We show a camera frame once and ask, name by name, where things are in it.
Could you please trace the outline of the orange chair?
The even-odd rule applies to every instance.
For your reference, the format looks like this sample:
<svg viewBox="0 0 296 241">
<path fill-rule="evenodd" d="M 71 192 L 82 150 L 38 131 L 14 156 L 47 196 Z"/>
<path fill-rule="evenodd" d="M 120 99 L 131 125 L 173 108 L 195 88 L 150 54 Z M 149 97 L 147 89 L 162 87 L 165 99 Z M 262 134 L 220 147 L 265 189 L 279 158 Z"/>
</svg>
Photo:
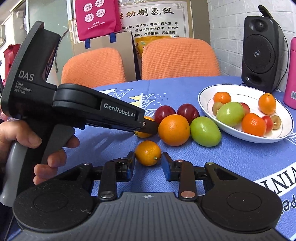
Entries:
<svg viewBox="0 0 296 241">
<path fill-rule="evenodd" d="M 100 48 L 76 55 L 64 65 L 61 82 L 90 88 L 125 83 L 121 55 L 114 48 Z"/>
<path fill-rule="evenodd" d="M 194 38 L 164 38 L 149 43 L 142 54 L 142 80 L 219 76 L 213 48 Z"/>
</svg>

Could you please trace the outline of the red peach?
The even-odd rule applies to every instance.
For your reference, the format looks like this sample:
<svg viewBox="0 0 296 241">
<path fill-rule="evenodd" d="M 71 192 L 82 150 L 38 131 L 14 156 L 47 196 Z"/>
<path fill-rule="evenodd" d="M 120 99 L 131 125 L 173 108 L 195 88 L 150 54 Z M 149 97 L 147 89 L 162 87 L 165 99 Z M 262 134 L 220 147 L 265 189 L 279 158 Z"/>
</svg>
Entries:
<svg viewBox="0 0 296 241">
<path fill-rule="evenodd" d="M 250 108 L 249 108 L 249 106 L 247 104 L 245 104 L 244 102 L 241 102 L 240 104 L 242 105 L 242 107 L 244 109 L 244 114 L 245 115 L 250 113 Z"/>
<path fill-rule="evenodd" d="M 273 129 L 273 120 L 269 115 L 264 115 L 262 119 L 266 123 L 266 133 L 269 133 Z"/>
</svg>

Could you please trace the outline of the brown longan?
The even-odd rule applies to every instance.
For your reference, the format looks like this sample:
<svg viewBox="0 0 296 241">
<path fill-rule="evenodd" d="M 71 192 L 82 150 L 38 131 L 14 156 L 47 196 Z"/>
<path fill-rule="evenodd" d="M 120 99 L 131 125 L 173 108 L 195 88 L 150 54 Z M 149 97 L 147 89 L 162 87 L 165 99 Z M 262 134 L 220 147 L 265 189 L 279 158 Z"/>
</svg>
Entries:
<svg viewBox="0 0 296 241">
<path fill-rule="evenodd" d="M 215 102 L 212 106 L 212 112 L 215 116 L 217 116 L 218 110 L 223 106 L 224 104 L 222 102 Z"/>
<path fill-rule="evenodd" d="M 281 126 L 281 119 L 277 115 L 271 116 L 271 120 L 273 122 L 273 130 L 278 130 Z"/>
</svg>

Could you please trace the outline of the dark red plum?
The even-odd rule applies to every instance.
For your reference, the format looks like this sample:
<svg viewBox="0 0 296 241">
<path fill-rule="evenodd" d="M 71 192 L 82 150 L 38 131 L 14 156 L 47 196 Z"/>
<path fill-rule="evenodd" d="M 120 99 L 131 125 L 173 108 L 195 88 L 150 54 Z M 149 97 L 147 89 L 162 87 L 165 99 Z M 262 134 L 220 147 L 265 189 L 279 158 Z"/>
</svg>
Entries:
<svg viewBox="0 0 296 241">
<path fill-rule="evenodd" d="M 177 114 L 182 115 L 189 124 L 191 124 L 195 118 L 198 118 L 200 116 L 198 110 L 190 103 L 182 104 L 178 108 Z"/>
<path fill-rule="evenodd" d="M 168 105 L 160 106 L 154 113 L 154 121 L 160 124 L 165 117 L 172 114 L 176 114 L 172 107 Z"/>
</svg>

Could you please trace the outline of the pink thermos bottle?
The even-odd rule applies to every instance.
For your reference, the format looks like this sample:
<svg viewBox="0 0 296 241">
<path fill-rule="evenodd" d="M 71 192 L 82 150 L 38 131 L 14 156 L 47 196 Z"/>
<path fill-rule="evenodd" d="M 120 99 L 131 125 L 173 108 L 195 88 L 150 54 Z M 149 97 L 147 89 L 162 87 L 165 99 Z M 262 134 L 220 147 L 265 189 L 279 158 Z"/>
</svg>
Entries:
<svg viewBox="0 0 296 241">
<path fill-rule="evenodd" d="M 288 70 L 287 85 L 283 101 L 290 108 L 296 109 L 296 37 L 290 42 L 290 64 Z"/>
</svg>

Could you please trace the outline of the left orange chair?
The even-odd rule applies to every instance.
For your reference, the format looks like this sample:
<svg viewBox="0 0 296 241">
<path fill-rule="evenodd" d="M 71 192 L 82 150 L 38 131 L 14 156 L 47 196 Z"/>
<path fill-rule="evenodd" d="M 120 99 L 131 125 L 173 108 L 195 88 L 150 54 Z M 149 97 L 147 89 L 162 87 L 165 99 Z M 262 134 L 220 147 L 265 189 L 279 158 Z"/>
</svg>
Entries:
<svg viewBox="0 0 296 241">
<path fill-rule="evenodd" d="M 61 82 L 90 88 L 125 83 L 121 55 L 114 48 L 100 48 L 76 55 L 64 65 Z"/>
</svg>

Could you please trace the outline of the small kumquat orange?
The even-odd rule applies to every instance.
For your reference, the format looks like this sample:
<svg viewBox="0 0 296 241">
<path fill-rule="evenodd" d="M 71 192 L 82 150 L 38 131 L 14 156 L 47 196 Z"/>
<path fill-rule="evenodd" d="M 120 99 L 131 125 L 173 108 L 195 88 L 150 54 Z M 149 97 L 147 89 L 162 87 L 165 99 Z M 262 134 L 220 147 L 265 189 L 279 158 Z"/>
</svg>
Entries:
<svg viewBox="0 0 296 241">
<path fill-rule="evenodd" d="M 144 117 L 144 125 L 141 129 L 134 132 L 134 134 L 139 138 L 148 138 L 157 134 L 159 124 L 154 121 L 153 118 L 149 116 Z"/>
<path fill-rule="evenodd" d="M 135 149 L 135 158 L 144 166 L 153 166 L 161 160 L 161 148 L 153 141 L 143 141 Z"/>
</svg>

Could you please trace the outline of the mandarin orange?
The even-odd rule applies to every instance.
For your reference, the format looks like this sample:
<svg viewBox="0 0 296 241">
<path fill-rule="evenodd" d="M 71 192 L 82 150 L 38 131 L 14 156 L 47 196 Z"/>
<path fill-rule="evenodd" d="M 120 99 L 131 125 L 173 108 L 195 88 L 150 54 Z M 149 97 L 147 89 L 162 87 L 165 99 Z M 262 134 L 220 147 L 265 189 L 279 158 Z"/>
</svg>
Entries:
<svg viewBox="0 0 296 241">
<path fill-rule="evenodd" d="M 241 128 L 245 133 L 263 137 L 266 133 L 266 122 L 255 113 L 248 113 L 241 122 Z"/>
<path fill-rule="evenodd" d="M 213 97 L 214 103 L 221 102 L 222 104 L 226 104 L 231 102 L 231 96 L 228 92 L 217 92 Z"/>
</svg>

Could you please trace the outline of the brown paper bag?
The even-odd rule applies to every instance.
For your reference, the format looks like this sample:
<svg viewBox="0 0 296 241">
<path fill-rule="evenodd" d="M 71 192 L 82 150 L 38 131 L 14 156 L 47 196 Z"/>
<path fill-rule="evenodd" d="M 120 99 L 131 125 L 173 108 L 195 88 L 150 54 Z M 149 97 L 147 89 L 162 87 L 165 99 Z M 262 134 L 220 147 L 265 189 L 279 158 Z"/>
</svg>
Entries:
<svg viewBox="0 0 296 241">
<path fill-rule="evenodd" d="M 74 44 L 73 53 L 78 55 L 99 48 L 113 48 L 121 55 L 127 82 L 141 79 L 137 52 L 131 31 L 111 33 L 109 35 L 87 39 Z"/>
</svg>

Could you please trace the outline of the white chinese text poster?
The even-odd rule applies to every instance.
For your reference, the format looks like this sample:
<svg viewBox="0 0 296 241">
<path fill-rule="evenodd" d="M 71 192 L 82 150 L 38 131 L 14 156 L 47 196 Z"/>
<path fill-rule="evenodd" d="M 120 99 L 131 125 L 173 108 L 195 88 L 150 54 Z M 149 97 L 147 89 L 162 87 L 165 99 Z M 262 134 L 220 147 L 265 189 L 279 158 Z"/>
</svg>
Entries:
<svg viewBox="0 0 296 241">
<path fill-rule="evenodd" d="M 194 37 L 190 1 L 119 1 L 121 30 L 133 37 Z"/>
</svg>

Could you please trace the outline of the pink tote bag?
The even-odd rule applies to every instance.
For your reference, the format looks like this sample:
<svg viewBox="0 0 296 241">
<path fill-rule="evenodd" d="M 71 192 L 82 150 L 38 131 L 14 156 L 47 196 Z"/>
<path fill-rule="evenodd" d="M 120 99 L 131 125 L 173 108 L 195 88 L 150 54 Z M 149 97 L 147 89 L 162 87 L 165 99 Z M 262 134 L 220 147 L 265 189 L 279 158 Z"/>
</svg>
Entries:
<svg viewBox="0 0 296 241">
<path fill-rule="evenodd" d="M 119 4 L 115 0 L 76 0 L 75 15 L 81 41 L 121 30 Z"/>
</svg>

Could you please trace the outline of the large orange with navel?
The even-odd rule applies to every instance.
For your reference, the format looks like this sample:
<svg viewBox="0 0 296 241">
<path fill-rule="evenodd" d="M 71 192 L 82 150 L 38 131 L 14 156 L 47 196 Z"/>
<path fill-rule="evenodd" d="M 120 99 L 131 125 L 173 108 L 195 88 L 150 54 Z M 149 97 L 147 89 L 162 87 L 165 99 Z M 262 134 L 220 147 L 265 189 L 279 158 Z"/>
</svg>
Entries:
<svg viewBox="0 0 296 241">
<path fill-rule="evenodd" d="M 259 98 L 258 107 L 262 113 L 271 115 L 276 110 L 276 100 L 272 94 L 265 93 Z"/>
</svg>

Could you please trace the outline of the black speaker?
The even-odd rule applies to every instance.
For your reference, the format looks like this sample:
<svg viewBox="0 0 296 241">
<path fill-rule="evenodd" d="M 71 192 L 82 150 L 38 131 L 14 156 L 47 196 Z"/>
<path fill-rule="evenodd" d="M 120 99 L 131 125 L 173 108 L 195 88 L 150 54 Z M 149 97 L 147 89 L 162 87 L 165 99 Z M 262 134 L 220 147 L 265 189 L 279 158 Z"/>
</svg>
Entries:
<svg viewBox="0 0 296 241">
<path fill-rule="evenodd" d="M 280 25 L 263 5 L 262 16 L 244 20 L 242 81 L 264 92 L 273 92 L 280 83 L 285 38 Z"/>
</svg>

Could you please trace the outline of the green plum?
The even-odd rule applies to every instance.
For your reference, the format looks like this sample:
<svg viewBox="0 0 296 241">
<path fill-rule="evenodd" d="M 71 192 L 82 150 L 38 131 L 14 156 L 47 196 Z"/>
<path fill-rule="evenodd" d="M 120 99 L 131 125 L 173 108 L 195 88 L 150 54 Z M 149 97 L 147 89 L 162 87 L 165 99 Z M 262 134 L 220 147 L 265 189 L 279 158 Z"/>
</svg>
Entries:
<svg viewBox="0 0 296 241">
<path fill-rule="evenodd" d="M 190 125 L 192 139 L 201 146 L 215 147 L 222 138 L 220 129 L 210 118 L 200 116 Z"/>
<path fill-rule="evenodd" d="M 239 102 L 228 102 L 217 111 L 216 119 L 228 126 L 234 127 L 241 123 L 245 116 L 243 106 Z"/>
</svg>

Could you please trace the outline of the right orange chair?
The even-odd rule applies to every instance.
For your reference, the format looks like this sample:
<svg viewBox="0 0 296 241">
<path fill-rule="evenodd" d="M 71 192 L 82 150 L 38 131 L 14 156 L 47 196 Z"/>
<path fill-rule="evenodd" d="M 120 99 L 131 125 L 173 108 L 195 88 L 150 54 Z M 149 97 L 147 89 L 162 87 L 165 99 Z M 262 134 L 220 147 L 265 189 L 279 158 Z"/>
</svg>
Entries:
<svg viewBox="0 0 296 241">
<path fill-rule="evenodd" d="M 142 80 L 219 76 L 213 48 L 194 38 L 164 38 L 149 43 L 142 54 Z"/>
</svg>

